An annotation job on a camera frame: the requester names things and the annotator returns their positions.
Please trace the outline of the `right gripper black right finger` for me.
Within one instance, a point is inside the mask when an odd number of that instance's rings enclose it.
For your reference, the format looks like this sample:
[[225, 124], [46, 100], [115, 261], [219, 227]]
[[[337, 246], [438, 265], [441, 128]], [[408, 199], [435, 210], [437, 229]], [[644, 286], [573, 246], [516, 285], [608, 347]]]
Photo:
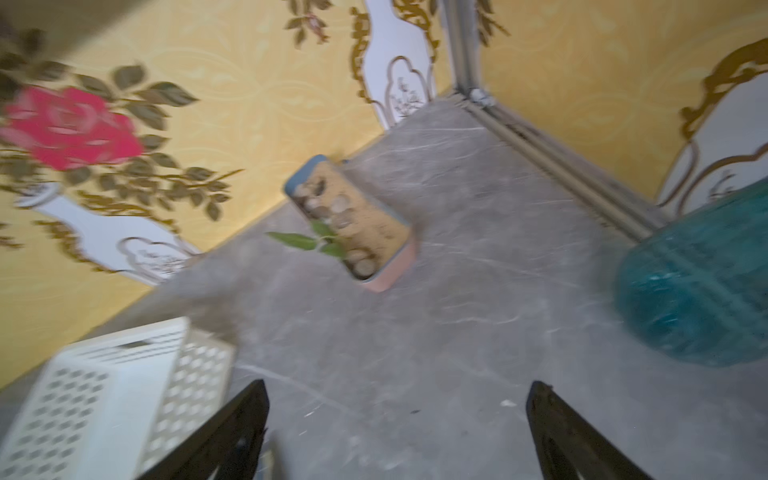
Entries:
[[526, 414], [544, 479], [651, 480], [550, 385], [531, 384]]

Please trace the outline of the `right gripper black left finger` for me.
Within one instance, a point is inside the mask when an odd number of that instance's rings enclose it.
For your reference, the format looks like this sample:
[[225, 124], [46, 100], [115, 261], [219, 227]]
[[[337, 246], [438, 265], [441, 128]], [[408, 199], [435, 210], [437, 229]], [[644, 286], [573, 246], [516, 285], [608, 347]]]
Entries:
[[265, 382], [252, 381], [139, 479], [253, 479], [269, 410]]

